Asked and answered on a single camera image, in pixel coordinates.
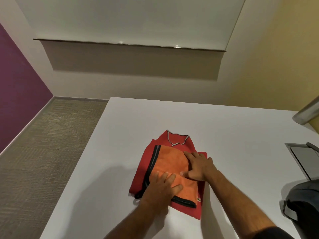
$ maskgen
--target forearm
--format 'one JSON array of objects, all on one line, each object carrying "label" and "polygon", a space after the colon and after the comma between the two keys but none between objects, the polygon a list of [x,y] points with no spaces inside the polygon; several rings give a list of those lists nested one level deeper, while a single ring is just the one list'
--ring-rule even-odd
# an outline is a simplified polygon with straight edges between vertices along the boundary
[{"label": "forearm", "polygon": [[138,206],[104,239],[142,239],[154,221],[154,214],[146,207]]},{"label": "forearm", "polygon": [[251,239],[259,231],[275,226],[266,214],[220,171],[209,173],[206,180],[241,239]]}]

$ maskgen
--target black backpack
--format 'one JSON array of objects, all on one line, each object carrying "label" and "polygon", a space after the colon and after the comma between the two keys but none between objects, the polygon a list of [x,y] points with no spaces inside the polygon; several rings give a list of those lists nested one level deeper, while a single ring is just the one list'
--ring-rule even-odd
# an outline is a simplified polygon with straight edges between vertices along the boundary
[{"label": "black backpack", "polygon": [[294,186],[280,208],[302,239],[319,238],[319,179]]}]

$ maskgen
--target whiteboard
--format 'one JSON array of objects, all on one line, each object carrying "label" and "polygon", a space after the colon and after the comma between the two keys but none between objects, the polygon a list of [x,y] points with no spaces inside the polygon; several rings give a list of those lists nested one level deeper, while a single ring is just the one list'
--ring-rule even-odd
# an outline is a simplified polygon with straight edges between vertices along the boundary
[{"label": "whiteboard", "polygon": [[245,0],[16,0],[35,38],[225,50]]}]

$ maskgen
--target person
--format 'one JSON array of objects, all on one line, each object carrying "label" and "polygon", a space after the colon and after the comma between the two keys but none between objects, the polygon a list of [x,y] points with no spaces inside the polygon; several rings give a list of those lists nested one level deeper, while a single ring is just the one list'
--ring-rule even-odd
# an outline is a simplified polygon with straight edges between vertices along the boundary
[{"label": "person", "polygon": [[[227,180],[214,166],[212,158],[206,159],[198,153],[184,154],[192,169],[181,172],[181,176],[209,183],[240,239],[293,239],[284,230],[276,227],[253,201]],[[158,174],[151,178],[137,208],[104,239],[142,239],[154,218],[167,213],[171,199],[183,189],[182,185],[171,188],[175,178],[175,174],[168,177],[168,173],[164,173],[160,178]]]}]

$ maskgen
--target black sleeve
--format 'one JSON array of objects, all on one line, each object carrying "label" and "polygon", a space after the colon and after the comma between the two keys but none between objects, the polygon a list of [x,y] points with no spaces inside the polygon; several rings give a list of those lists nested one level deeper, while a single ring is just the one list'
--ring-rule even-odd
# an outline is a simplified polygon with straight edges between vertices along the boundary
[{"label": "black sleeve", "polygon": [[270,227],[256,234],[253,239],[294,239],[294,238],[279,227]]}]

